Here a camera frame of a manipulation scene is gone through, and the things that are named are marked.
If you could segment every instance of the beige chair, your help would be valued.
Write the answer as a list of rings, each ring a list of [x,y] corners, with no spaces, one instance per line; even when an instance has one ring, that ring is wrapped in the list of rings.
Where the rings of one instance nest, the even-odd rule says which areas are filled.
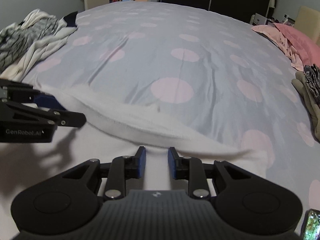
[[[294,28],[312,39],[320,47],[320,12],[301,6]]]

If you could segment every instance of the smartphone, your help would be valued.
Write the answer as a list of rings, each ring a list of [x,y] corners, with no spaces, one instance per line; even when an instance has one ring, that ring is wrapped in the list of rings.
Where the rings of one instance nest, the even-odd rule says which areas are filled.
[[[301,238],[303,240],[318,240],[320,239],[320,211],[310,209],[306,212],[303,221]]]

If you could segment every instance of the pile of clothes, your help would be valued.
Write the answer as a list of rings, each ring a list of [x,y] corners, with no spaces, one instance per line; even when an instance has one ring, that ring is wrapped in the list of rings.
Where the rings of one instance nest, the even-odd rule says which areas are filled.
[[[320,141],[320,69],[316,64],[305,65],[303,72],[296,72],[292,85],[303,97],[311,116],[315,136]]]
[[[36,9],[0,31],[0,78],[21,81],[37,61],[65,45],[77,30],[77,13],[58,20]]]

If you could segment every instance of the gray striped cloth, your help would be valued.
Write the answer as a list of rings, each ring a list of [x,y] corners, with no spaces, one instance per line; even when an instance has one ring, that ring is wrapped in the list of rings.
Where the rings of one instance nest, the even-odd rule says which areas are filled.
[[[313,64],[313,66],[305,65],[304,73],[306,74],[305,78],[306,78],[308,89],[313,95],[316,103],[319,105],[320,104],[320,70],[316,66],[316,64]]]
[[[17,28],[17,25],[4,28],[0,32],[0,74],[22,57],[35,41],[54,34],[58,26],[58,19],[42,18],[27,29]]]

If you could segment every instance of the pink polka dot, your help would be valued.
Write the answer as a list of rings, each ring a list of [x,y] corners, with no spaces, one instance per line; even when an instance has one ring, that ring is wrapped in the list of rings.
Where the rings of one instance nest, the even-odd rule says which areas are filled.
[[[241,49],[238,44],[235,44],[235,43],[233,43],[233,42],[231,42],[231,41],[223,41],[223,42],[224,42],[224,44],[227,44],[227,45],[229,45],[229,46],[231,46],[231,47],[233,47],[233,48]]]
[[[198,30],[199,30],[198,27],[191,26],[191,25],[187,25],[186,28],[187,28],[188,30],[191,30],[191,31],[198,31]]]
[[[59,59],[59,58],[47,59],[47,60],[41,62],[40,64],[38,64],[37,71],[38,72],[46,71],[56,65],[59,65],[60,63],[61,63],[61,59]]]
[[[193,97],[193,88],[179,78],[161,78],[151,85],[151,92],[162,102],[185,103]]]
[[[309,188],[309,207],[320,210],[320,181],[315,179]]]
[[[256,41],[254,41],[253,39],[250,38],[246,38],[247,41],[250,41],[251,43],[255,44],[255,45],[259,45],[259,43],[257,43]]]
[[[256,66],[259,66],[259,67],[260,67],[260,63],[259,63],[258,61],[256,61],[254,58],[249,58],[249,57],[248,57],[248,59],[251,60],[252,63],[255,64]]]
[[[77,20],[82,19],[82,18],[84,18],[84,17],[89,17],[90,15],[91,15],[91,14],[79,16],[79,17],[77,17]]]
[[[84,44],[89,43],[91,41],[91,39],[92,39],[92,37],[90,37],[90,36],[84,36],[84,37],[81,37],[81,38],[74,40],[72,44],[74,46],[84,45]]]
[[[268,44],[268,47],[272,50],[276,50],[277,47],[274,44]]]
[[[244,80],[239,80],[237,82],[237,87],[241,91],[244,96],[254,102],[262,102],[262,94],[261,91],[258,87],[255,85],[252,85],[251,83],[244,81]]]
[[[151,20],[163,21],[163,20],[165,20],[165,19],[164,19],[164,18],[161,18],[161,17],[151,17]]]
[[[112,51],[107,50],[105,53],[102,53],[102,54],[100,55],[100,58],[99,58],[99,59],[100,59],[100,60],[106,60],[106,59],[108,59],[108,58],[110,57],[111,52],[112,52]],[[122,59],[122,58],[124,57],[124,55],[125,55],[125,52],[124,52],[122,49],[120,49],[120,50],[116,51],[116,52],[113,54],[113,56],[110,57],[109,61],[110,61],[110,62],[114,62],[114,61],[116,61],[116,60]]]
[[[252,34],[248,33],[248,31],[241,31],[241,32],[244,33],[245,35],[249,36],[249,37],[252,37]]]
[[[114,62],[116,60],[122,59],[124,55],[125,55],[125,52],[122,49],[120,49],[110,58],[110,62]]]
[[[241,140],[241,149],[266,151],[268,154],[268,168],[270,168],[275,161],[275,154],[269,136],[259,130],[248,130],[244,133]]]
[[[200,41],[198,37],[188,35],[188,34],[180,34],[179,37],[182,38],[183,40],[191,41],[191,42],[199,42]]]
[[[97,26],[94,29],[98,31],[98,30],[103,30],[103,29],[111,28],[111,27],[112,27],[112,25],[110,25],[110,24],[104,24],[104,25]]]
[[[285,56],[278,56],[279,59],[281,59],[283,62],[288,63],[288,58]]]
[[[303,122],[300,122],[297,123],[297,129],[304,142],[312,147],[315,144],[315,139],[312,136],[310,128],[308,128]]]
[[[171,55],[177,59],[189,62],[197,62],[200,59],[198,54],[188,49],[173,49]]]
[[[276,74],[282,75],[282,71],[278,69],[275,65],[267,63],[268,67]]]
[[[125,21],[127,18],[114,18],[113,20],[115,22],[121,22],[121,21]]]
[[[289,72],[290,72],[292,75],[296,76],[297,70],[296,70],[295,68],[289,67],[288,69],[289,69]]]
[[[142,27],[157,27],[158,25],[155,23],[141,23],[140,26],[142,26]]]
[[[189,23],[194,23],[194,24],[200,24],[200,22],[192,21],[192,20],[187,20]]]
[[[77,23],[78,26],[86,26],[89,24],[90,24],[90,22]]]
[[[218,28],[220,28],[220,29],[224,29],[224,30],[228,30],[228,28],[227,27],[225,27],[225,26],[222,26],[222,25],[215,25],[216,27],[218,27]]]
[[[220,31],[220,33],[223,34],[223,35],[226,35],[226,36],[228,36],[230,38],[234,38],[234,36],[232,34],[230,34],[230,33],[222,32],[222,31]]]
[[[280,86],[277,87],[277,89],[280,90],[292,102],[294,102],[294,103],[298,102],[298,98],[296,97],[296,95],[289,88],[286,88],[285,86],[280,85]]]
[[[240,57],[238,57],[238,56],[236,56],[236,55],[231,55],[230,58],[231,58],[231,60],[232,60],[233,62],[239,64],[239,65],[242,66],[242,67],[245,67],[245,68],[248,68],[248,67],[249,67],[249,63],[248,63],[245,59],[243,59],[243,58],[240,58]]]
[[[263,55],[263,56],[265,56],[265,57],[270,57],[270,55],[269,55],[268,53],[266,53],[265,51],[263,51],[262,49],[257,49],[257,51],[258,51],[261,55]]]
[[[95,19],[101,19],[101,18],[103,18],[103,17],[106,17],[106,15],[105,15],[105,14],[102,14],[102,15],[96,16]]]
[[[144,38],[146,36],[145,33],[136,33],[136,32],[133,32],[133,33],[130,33],[128,38],[129,39],[140,39],[140,38]]]

